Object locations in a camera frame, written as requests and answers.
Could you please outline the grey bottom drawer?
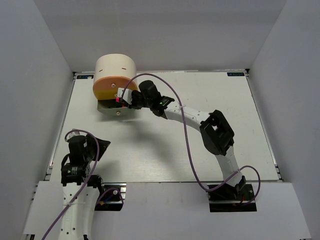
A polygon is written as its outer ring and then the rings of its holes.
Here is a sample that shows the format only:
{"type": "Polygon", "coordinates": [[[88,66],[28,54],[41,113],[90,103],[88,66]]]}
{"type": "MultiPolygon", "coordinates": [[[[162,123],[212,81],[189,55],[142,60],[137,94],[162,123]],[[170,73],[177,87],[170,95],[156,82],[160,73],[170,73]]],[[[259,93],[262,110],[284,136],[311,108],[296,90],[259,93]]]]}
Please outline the grey bottom drawer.
{"type": "Polygon", "coordinates": [[[130,109],[116,99],[98,100],[97,110],[108,116],[131,116],[135,113],[134,109],[130,109]]]}

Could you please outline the pink top drawer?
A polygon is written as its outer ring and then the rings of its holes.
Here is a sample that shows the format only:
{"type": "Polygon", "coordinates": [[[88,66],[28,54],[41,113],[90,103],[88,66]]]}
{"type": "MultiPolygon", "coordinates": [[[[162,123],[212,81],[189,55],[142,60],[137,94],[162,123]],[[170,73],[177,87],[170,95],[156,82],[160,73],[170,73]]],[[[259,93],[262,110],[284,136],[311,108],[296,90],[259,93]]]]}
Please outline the pink top drawer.
{"type": "Polygon", "coordinates": [[[101,77],[93,83],[93,90],[95,92],[114,92],[118,88],[124,88],[127,84],[129,89],[137,90],[135,81],[129,83],[130,79],[124,76],[106,76],[101,77]]]}

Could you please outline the yellow drawer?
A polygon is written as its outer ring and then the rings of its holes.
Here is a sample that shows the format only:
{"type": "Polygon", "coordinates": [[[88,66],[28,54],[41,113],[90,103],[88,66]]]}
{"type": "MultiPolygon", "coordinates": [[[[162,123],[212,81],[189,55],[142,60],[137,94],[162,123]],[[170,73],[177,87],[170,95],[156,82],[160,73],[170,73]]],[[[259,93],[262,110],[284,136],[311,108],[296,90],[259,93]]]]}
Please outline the yellow drawer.
{"type": "Polygon", "coordinates": [[[113,100],[118,97],[118,91],[122,94],[123,87],[108,88],[108,89],[94,89],[93,94],[98,101],[113,100]]]}

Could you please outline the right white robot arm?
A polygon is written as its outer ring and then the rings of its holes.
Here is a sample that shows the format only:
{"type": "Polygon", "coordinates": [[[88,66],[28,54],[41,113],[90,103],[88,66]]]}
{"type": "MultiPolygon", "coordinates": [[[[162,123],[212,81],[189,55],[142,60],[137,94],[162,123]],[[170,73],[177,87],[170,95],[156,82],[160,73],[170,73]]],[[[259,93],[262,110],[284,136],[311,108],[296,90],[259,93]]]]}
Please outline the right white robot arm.
{"type": "Polygon", "coordinates": [[[148,108],[158,117],[199,131],[205,149],[215,155],[225,181],[213,192],[227,200],[243,195],[246,179],[239,171],[234,154],[235,133],[221,111],[205,112],[183,106],[174,98],[161,95],[151,80],[141,82],[139,90],[125,90],[123,100],[131,109],[148,108]]]}

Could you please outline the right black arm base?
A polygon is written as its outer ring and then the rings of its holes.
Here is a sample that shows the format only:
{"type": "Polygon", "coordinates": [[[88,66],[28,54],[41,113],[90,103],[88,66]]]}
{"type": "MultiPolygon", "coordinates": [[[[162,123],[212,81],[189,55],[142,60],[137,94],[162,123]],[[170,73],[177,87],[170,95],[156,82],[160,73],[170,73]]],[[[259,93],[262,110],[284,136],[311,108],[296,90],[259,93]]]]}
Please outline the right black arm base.
{"type": "Polygon", "coordinates": [[[256,212],[257,206],[251,184],[245,184],[237,196],[227,193],[223,187],[208,193],[209,211],[211,213],[256,212]]]}

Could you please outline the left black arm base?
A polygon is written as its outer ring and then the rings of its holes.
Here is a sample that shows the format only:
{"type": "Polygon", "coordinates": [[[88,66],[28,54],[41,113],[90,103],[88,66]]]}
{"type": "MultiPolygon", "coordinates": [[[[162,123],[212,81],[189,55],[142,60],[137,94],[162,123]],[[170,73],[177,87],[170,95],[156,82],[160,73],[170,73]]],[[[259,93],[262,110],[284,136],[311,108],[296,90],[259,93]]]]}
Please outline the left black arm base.
{"type": "Polygon", "coordinates": [[[126,198],[126,183],[104,183],[99,201],[95,206],[96,212],[119,212],[126,198]]]}

